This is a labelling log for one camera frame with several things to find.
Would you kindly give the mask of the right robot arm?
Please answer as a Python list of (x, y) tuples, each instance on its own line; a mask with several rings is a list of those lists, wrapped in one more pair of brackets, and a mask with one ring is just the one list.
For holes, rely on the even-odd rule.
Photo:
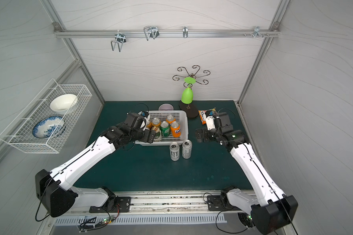
[(292, 224), (298, 208), (297, 199), (289, 195), (274, 182), (256, 156), (248, 138), (240, 130), (220, 133), (217, 129), (196, 130), (199, 143), (217, 142), (231, 154), (250, 182), (255, 197), (239, 188), (228, 187), (223, 191), (226, 201), (248, 214), (254, 226), (263, 235), (268, 235)]

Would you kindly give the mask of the white plastic basket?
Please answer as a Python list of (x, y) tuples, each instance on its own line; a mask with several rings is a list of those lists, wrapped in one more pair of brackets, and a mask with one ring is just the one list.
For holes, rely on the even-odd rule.
[(162, 137), (162, 139), (160, 141), (154, 140), (154, 142), (152, 144), (144, 143), (144, 142), (140, 142), (140, 141), (135, 141), (136, 145), (169, 146), (170, 143), (172, 143), (172, 142), (177, 142), (179, 145), (181, 145), (184, 140), (188, 139), (188, 120), (187, 120), (187, 115), (184, 111), (181, 111), (181, 110), (173, 110), (173, 111), (151, 110), (151, 111), (149, 111), (149, 115), (150, 115), (150, 120), (157, 117), (161, 121), (165, 121), (169, 115), (172, 115), (176, 119), (176, 122), (180, 126), (181, 135), (180, 135), (180, 137), (175, 138), (172, 136), (172, 134), (170, 134), (166, 138)]

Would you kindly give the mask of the white Monster can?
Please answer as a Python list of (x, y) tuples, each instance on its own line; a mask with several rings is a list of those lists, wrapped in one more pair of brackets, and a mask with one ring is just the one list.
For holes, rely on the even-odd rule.
[(190, 140), (185, 140), (182, 143), (182, 157), (184, 159), (189, 159), (192, 154), (192, 142)]
[(170, 157), (171, 160), (176, 162), (179, 160), (179, 155), (180, 155), (180, 146), (177, 142), (172, 142), (170, 143)]

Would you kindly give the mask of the orange Fanta can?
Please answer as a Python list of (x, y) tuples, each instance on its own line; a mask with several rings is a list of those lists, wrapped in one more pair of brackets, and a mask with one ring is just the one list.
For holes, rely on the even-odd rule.
[(181, 128), (178, 122), (176, 121), (172, 122), (170, 124), (170, 128), (171, 128), (172, 136), (174, 138), (179, 138), (181, 136)]

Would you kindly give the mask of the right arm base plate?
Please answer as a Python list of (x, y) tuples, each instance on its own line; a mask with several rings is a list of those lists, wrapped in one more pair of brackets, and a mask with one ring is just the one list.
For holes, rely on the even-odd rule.
[(208, 195), (206, 198), (209, 211), (230, 211), (232, 206), (229, 205), (227, 199), (224, 196)]

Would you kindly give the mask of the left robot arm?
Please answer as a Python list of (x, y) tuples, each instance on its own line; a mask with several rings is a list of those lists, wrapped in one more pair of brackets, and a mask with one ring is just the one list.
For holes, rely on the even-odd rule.
[(82, 189), (74, 183), (106, 156), (130, 142), (153, 143), (155, 131), (147, 129), (147, 111), (128, 113), (126, 120), (103, 131), (98, 138), (64, 164), (51, 171), (40, 170), (35, 175), (36, 196), (49, 216), (59, 217), (72, 208), (96, 207), (112, 211), (116, 195), (107, 187)]

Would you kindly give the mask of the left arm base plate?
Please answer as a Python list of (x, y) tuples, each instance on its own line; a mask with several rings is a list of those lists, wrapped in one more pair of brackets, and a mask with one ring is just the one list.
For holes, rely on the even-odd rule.
[(90, 207), (90, 213), (114, 213), (114, 212), (129, 212), (131, 205), (131, 197), (116, 196), (110, 197), (101, 207)]

